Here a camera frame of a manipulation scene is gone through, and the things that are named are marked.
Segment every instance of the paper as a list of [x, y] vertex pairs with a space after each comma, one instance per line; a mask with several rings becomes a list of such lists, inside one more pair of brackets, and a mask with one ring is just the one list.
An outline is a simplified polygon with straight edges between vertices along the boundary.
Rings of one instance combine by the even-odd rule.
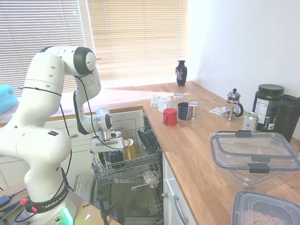
[[216, 115], [222, 115], [224, 113], [224, 110], [223, 108], [220, 108], [220, 107], [216, 107], [212, 110], [210, 110], [210, 113], [213, 113], [213, 114], [216, 114]]

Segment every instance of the kitchen counter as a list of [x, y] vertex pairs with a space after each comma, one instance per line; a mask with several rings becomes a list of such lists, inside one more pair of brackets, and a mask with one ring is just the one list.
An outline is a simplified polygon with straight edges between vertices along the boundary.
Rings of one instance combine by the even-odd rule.
[[[228, 121], [223, 116], [209, 113], [217, 106], [225, 106], [226, 101], [193, 82], [187, 82], [185, 87], [178, 87], [177, 83], [168, 83], [117, 88], [103, 92], [111, 95], [106, 95], [106, 98], [105, 95], [101, 95], [92, 99], [90, 101], [92, 111], [100, 106], [108, 107], [111, 112], [144, 109], [195, 221], [202, 225], [229, 225], [233, 197], [241, 188], [235, 186], [233, 180], [228, 179], [214, 165], [210, 153], [210, 133], [239, 130], [243, 117]], [[165, 126], [162, 123], [162, 113], [150, 107], [151, 95], [172, 96], [174, 92], [184, 93], [185, 101], [200, 101], [202, 117], [197, 124], [179, 120], [175, 126]], [[68, 118], [73, 118], [70, 99], [72, 98], [70, 97], [68, 102], [63, 99], [62, 105]], [[51, 120], [59, 119], [60, 113], [51, 118]], [[2, 125], [8, 121], [8, 114], [3, 117], [0, 115]], [[293, 138], [292, 145], [297, 151], [300, 150], [300, 141]], [[299, 173], [293, 172], [293, 175], [299, 177]], [[276, 185], [265, 193], [300, 204], [299, 179], [285, 182], [274, 180], [274, 182]]]
[[[25, 189], [24, 182], [20, 182], [9, 189], [6, 189], [0, 193], [0, 196], [3, 195], [12, 195], [20, 190]], [[73, 193], [72, 191], [69, 192], [69, 195], [72, 196], [72, 200], [75, 203], [77, 207], [77, 213], [74, 220], [74, 225], [91, 225], [91, 224], [97, 224], [97, 225], [104, 225], [104, 221], [101, 218], [100, 211], [94, 207], [93, 205], [89, 205], [85, 208], [82, 208], [84, 205], [88, 204], [85, 200], [83, 200], [81, 197]], [[28, 196], [28, 192], [24, 191], [15, 197], [12, 198], [11, 203], [15, 203], [17, 201], [22, 200], [23, 198]], [[8, 217], [9, 224], [14, 224], [15, 217], [24, 209], [24, 207], [19, 208], [16, 212], [14, 212], [12, 215]], [[118, 222], [116, 222], [114, 219], [107, 217], [107, 221], [109, 225], [120, 225]]]

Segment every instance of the vase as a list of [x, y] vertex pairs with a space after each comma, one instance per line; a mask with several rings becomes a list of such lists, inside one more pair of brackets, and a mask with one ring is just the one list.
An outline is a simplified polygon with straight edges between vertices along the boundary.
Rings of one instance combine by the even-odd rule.
[[185, 60], [179, 60], [176, 67], [176, 77], [178, 86], [184, 86], [187, 80], [188, 68], [184, 65]]

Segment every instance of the dishwasher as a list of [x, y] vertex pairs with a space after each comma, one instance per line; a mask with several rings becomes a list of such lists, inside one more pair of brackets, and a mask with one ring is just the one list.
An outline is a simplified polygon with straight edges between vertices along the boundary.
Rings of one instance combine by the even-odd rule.
[[[102, 165], [95, 153], [91, 168], [93, 175], [78, 175], [74, 191], [100, 209], [97, 199], [103, 199], [105, 208], [119, 202], [125, 225], [163, 225], [164, 202], [162, 182], [162, 150], [144, 116], [144, 127], [122, 132], [124, 139], [132, 139], [136, 158]], [[117, 212], [108, 214], [117, 220]]]

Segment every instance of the red mug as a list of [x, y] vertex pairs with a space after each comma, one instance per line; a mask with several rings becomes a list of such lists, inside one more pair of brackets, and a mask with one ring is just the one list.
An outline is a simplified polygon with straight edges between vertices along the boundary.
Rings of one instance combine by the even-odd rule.
[[176, 109], [165, 109], [164, 110], [164, 121], [163, 124], [167, 126], [174, 126], [177, 124], [177, 111]]

